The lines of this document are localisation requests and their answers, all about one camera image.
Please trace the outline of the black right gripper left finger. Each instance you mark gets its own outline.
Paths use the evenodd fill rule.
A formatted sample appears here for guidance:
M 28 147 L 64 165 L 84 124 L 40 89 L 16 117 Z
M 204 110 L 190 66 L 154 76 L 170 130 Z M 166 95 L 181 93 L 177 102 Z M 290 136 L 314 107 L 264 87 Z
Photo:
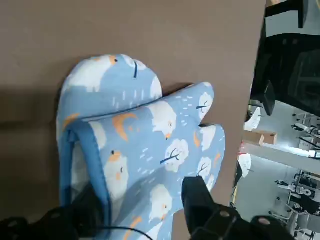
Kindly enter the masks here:
M 107 240 L 111 235 L 110 195 L 88 184 L 70 203 L 48 211 L 36 222 L 24 217 L 0 221 L 2 240 Z

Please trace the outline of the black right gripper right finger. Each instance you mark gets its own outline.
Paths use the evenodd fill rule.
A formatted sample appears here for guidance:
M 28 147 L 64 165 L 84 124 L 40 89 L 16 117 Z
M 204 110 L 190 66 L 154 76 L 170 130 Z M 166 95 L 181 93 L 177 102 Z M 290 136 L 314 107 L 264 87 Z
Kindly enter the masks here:
M 293 240 L 294 237 L 271 217 L 242 219 L 234 208 L 214 202 L 201 176 L 183 179 L 181 200 L 191 240 Z

